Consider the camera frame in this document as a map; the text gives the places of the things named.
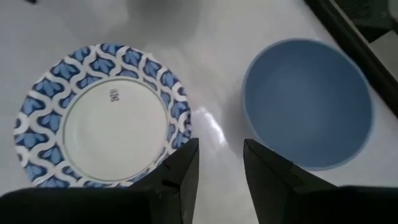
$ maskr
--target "blue floral pattern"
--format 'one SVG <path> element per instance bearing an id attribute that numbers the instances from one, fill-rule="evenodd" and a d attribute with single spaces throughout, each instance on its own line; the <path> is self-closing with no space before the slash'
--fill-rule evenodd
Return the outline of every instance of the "blue floral pattern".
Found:
<path id="1" fill-rule="evenodd" d="M 168 93 L 166 93 L 166 92 L 164 92 L 164 91 L 160 91 L 160 97 L 161 97 L 161 99 L 163 100 L 163 103 L 164 103 L 164 106 L 166 107 L 166 108 L 168 108 L 169 107 L 169 104 L 170 104 L 170 102 L 171 102 L 171 96 L 170 96 L 170 94 L 168 94 Z"/>
<path id="2" fill-rule="evenodd" d="M 33 181 L 36 178 L 41 177 L 47 173 L 47 170 L 44 167 L 33 164 L 31 162 L 28 162 L 24 168 L 30 181 Z"/>
<path id="3" fill-rule="evenodd" d="M 86 86 L 88 86 L 88 85 L 90 85 L 90 84 L 92 84 L 92 83 L 94 83 L 94 82 L 96 82 L 96 81 L 98 81 L 100 79 L 102 79 L 102 78 L 95 77 L 95 76 L 92 76 L 92 75 L 87 73 L 86 77 L 84 79 L 76 82 L 76 84 L 77 84 L 77 87 L 79 87 L 80 89 L 84 89 L 84 88 L 86 88 Z"/>
<path id="4" fill-rule="evenodd" d="M 77 174 L 70 166 L 66 166 L 66 167 L 62 168 L 62 173 L 75 178 L 76 181 L 78 181 L 82 178 L 82 176 Z"/>
<path id="5" fill-rule="evenodd" d="M 17 118 L 17 120 L 15 121 L 15 126 L 14 128 L 19 128 L 21 126 L 21 121 L 19 118 Z"/>
<path id="6" fill-rule="evenodd" d="M 45 134 L 36 133 L 30 128 L 22 134 L 16 134 L 14 139 L 17 146 L 25 146 L 28 150 L 31 150 L 36 145 L 49 140 Z"/>
<path id="7" fill-rule="evenodd" d="M 122 67 L 122 70 L 116 74 L 116 76 L 124 76 L 124 77 L 131 77 L 131 78 L 138 78 L 138 74 L 132 70 L 128 70 Z"/>
<path id="8" fill-rule="evenodd" d="M 173 73 L 166 71 L 160 78 L 160 82 L 162 85 L 172 88 L 178 82 L 178 79 L 173 75 Z"/>
<path id="9" fill-rule="evenodd" d="M 17 158 L 37 187 L 128 187 L 152 172 L 191 138 L 190 108 L 184 88 L 173 90 L 178 78 L 167 69 L 160 75 L 163 66 L 150 58 L 151 55 L 118 44 L 83 47 L 52 67 L 32 87 L 16 120 L 14 140 Z M 74 99 L 94 83 L 132 78 L 153 90 L 167 111 L 169 125 L 164 145 L 145 169 L 129 179 L 104 183 L 85 176 L 63 154 L 62 117 Z"/>
<path id="10" fill-rule="evenodd" d="M 21 111 L 27 116 L 29 116 L 33 112 L 37 110 L 42 110 L 44 108 L 45 105 L 43 101 L 27 96 L 24 101 L 24 104 L 22 105 Z"/>
<path id="11" fill-rule="evenodd" d="M 69 82 L 70 79 L 79 74 L 80 71 L 76 68 L 76 66 L 68 64 L 62 60 L 58 65 L 50 69 L 50 73 L 55 77 L 64 78 Z"/>
<path id="12" fill-rule="evenodd" d="M 46 181 L 42 182 L 37 186 L 43 188 L 43 187 L 69 187 L 69 185 L 70 184 L 67 181 L 60 180 L 55 176 L 51 176 Z"/>
<path id="13" fill-rule="evenodd" d="M 90 63 L 90 67 L 96 72 L 102 72 L 109 75 L 110 71 L 115 67 L 115 64 L 113 61 L 102 58 L 97 54 L 95 61 Z"/>
<path id="14" fill-rule="evenodd" d="M 52 98 L 56 94 L 63 91 L 63 86 L 60 83 L 56 83 L 44 78 L 42 81 L 34 85 L 34 89 L 37 92 Z"/>
<path id="15" fill-rule="evenodd" d="M 73 97 L 75 97 L 75 96 L 76 96 L 76 93 L 71 92 L 71 93 L 69 94 L 69 96 L 67 96 L 67 97 L 64 98 L 64 99 L 61 99 L 61 100 L 59 101 L 60 107 L 62 107 L 63 109 L 65 109 L 65 108 L 69 105 L 69 103 L 72 101 Z"/>
<path id="16" fill-rule="evenodd" d="M 155 83 L 148 81 L 146 78 L 143 78 L 144 83 L 148 84 L 153 90 L 157 91 L 157 86 Z"/>
<path id="17" fill-rule="evenodd" d="M 132 65 L 136 68 L 138 68 L 138 64 L 141 61 L 141 58 L 142 53 L 133 49 L 128 49 L 126 53 L 122 56 L 122 60 L 124 63 Z"/>
<path id="18" fill-rule="evenodd" d="M 175 132 L 175 125 L 169 124 L 169 128 L 167 129 L 167 140 L 170 141 L 173 134 Z"/>
<path id="19" fill-rule="evenodd" d="M 94 187 L 94 188 L 103 188 L 109 186 L 109 184 L 103 184 L 95 181 L 86 181 L 83 186 L 85 187 Z"/>
<path id="20" fill-rule="evenodd" d="M 150 76 L 152 78 L 156 79 L 157 72 L 162 68 L 159 63 L 153 62 L 149 59 L 145 61 L 145 66 L 144 66 L 144 73 L 147 76 Z"/>
<path id="21" fill-rule="evenodd" d="M 171 114 L 175 119 L 179 119 L 180 115 L 184 112 L 189 111 L 188 103 L 186 101 L 179 102 L 174 100 L 174 104 L 172 106 Z"/>
<path id="22" fill-rule="evenodd" d="M 120 44 L 101 44 L 101 50 L 113 56 L 116 56 L 116 52 L 122 47 Z"/>
<path id="23" fill-rule="evenodd" d="M 83 64 L 84 59 L 89 56 L 91 53 L 91 50 L 89 47 L 82 47 L 79 50 L 73 52 L 72 54 L 69 55 L 69 57 L 74 58 L 75 60 L 79 61 L 81 64 Z"/>
<path id="24" fill-rule="evenodd" d="M 37 124 L 50 129 L 54 134 L 57 133 L 61 123 L 61 115 L 54 110 L 51 113 L 37 118 Z"/>
<path id="25" fill-rule="evenodd" d="M 54 165 L 58 165 L 64 160 L 61 156 L 61 150 L 57 145 L 54 145 L 50 149 L 39 152 L 38 157 L 52 162 Z"/>

